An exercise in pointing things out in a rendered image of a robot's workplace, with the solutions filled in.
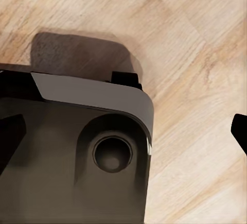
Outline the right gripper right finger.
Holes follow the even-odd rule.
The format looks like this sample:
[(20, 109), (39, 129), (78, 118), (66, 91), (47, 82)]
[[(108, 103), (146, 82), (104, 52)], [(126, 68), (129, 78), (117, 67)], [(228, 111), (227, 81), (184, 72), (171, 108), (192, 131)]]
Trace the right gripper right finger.
[(235, 137), (236, 141), (239, 143), (241, 148), (247, 154), (247, 116), (242, 114), (235, 114), (231, 133)]

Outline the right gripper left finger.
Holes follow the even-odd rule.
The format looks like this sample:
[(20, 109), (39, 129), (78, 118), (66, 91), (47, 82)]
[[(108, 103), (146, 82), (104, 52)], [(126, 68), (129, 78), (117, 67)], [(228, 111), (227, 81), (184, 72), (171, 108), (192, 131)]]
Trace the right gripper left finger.
[(0, 119), (0, 175), (27, 133), (23, 114)]

